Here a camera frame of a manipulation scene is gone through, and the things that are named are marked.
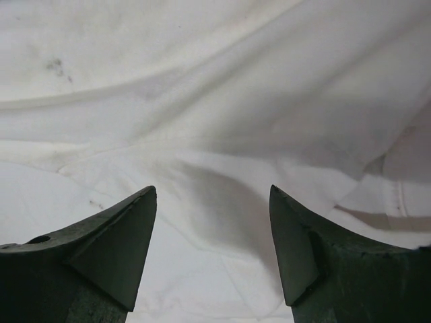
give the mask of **white cloth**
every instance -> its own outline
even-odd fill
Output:
[[[431,240],[429,126],[390,149],[430,99],[430,14],[428,0],[2,1],[0,244],[151,184],[128,322],[293,322],[271,184],[365,236]]]

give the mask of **white fabric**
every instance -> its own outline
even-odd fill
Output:
[[[0,244],[155,185],[128,322],[293,322],[271,184],[365,236],[431,240],[388,211],[393,185],[410,217],[430,210],[429,127],[390,150],[430,99],[430,14],[428,0],[2,1]]]

